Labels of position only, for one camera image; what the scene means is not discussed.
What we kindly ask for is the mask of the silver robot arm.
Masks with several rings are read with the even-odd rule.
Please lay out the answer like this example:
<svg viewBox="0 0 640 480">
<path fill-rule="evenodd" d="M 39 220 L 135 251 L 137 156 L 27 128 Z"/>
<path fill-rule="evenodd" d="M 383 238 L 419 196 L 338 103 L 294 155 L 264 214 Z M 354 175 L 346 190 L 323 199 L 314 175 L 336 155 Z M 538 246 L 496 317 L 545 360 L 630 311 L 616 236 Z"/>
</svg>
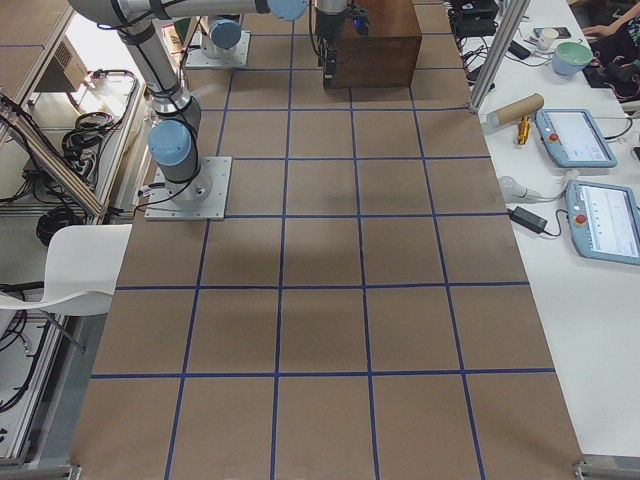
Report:
<svg viewBox="0 0 640 480">
<path fill-rule="evenodd" d="M 153 21 L 205 16 L 225 20 L 243 14 L 271 14 L 293 22 L 312 7 L 319 39 L 335 46 L 351 14 L 346 1 L 72 1 L 76 13 L 114 30 L 126 46 L 153 96 L 160 123 L 148 146 L 164 175 L 168 199 L 180 206 L 200 205 L 211 196 L 213 178 L 197 152 L 201 108 L 174 70 Z"/>
<path fill-rule="evenodd" d="M 209 16 L 201 36 L 201 50 L 210 59 L 218 59 L 233 52 L 241 39 L 238 15 Z"/>
</svg>

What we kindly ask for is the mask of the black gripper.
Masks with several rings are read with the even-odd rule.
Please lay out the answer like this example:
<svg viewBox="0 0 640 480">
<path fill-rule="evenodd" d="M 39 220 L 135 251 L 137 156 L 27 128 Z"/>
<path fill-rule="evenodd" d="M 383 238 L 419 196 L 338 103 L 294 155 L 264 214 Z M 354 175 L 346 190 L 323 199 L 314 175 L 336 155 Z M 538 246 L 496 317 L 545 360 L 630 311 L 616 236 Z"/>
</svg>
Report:
<svg viewBox="0 0 640 480">
<path fill-rule="evenodd" d="M 316 55 L 320 63 L 323 63 L 323 78 L 332 79 L 334 75 L 334 56 L 337 39 L 343 33 L 344 22 L 347 17 L 347 9 L 339 12 L 326 12 L 319 8 L 314 9 L 316 39 Z"/>
</svg>

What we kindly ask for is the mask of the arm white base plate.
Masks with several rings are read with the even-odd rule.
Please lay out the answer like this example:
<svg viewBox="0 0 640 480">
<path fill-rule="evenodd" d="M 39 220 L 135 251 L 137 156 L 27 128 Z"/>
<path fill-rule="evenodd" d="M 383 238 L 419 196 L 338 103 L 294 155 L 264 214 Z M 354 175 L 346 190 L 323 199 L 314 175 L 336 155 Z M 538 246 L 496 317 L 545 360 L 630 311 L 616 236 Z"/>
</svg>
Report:
<svg viewBox="0 0 640 480">
<path fill-rule="evenodd" d="M 239 42 L 230 49 L 215 46 L 203 34 L 197 32 L 191 41 L 186 58 L 186 69 L 226 70 L 244 69 L 247 66 L 251 33 L 241 31 Z"/>
<path fill-rule="evenodd" d="M 166 182 L 157 168 L 154 182 L 162 186 L 151 191 L 151 206 L 145 209 L 144 217 L 149 221 L 223 220 L 231 170 L 229 156 L 201 157 L 200 173 L 183 190 L 178 184 Z"/>
</svg>

